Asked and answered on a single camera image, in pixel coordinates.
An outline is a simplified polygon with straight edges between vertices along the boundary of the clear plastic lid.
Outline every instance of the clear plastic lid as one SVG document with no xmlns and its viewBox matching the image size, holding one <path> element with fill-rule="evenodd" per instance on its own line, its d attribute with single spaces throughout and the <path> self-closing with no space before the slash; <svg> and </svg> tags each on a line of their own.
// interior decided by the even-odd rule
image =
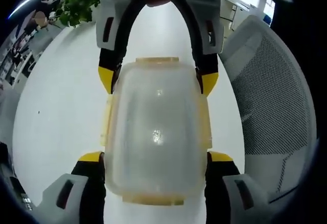
<svg viewBox="0 0 327 224">
<path fill-rule="evenodd" d="M 193 66 L 176 58 L 123 66 L 109 116 L 105 169 L 112 192 L 124 201 L 174 205 L 201 190 L 211 132 Z"/>
</svg>

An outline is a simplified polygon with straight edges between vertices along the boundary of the desk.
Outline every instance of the desk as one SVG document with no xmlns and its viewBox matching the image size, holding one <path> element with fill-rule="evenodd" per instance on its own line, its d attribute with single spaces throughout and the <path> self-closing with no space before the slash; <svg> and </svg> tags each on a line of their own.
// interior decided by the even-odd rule
<svg viewBox="0 0 327 224">
<path fill-rule="evenodd" d="M 35 205 L 42 192 L 78 158 L 100 146 L 107 93 L 98 74 L 100 49 L 94 24 L 66 28 L 44 51 L 22 92 L 13 134 L 16 174 Z M 136 57 L 179 56 L 194 64 L 186 24 L 173 4 L 145 7 L 136 19 L 124 63 Z M 210 94 L 213 150 L 234 158 L 244 172 L 244 142 L 237 102 L 226 71 Z M 184 206 L 149 207 L 126 204 L 107 190 L 105 223 L 204 224 L 204 195 Z"/>
</svg>

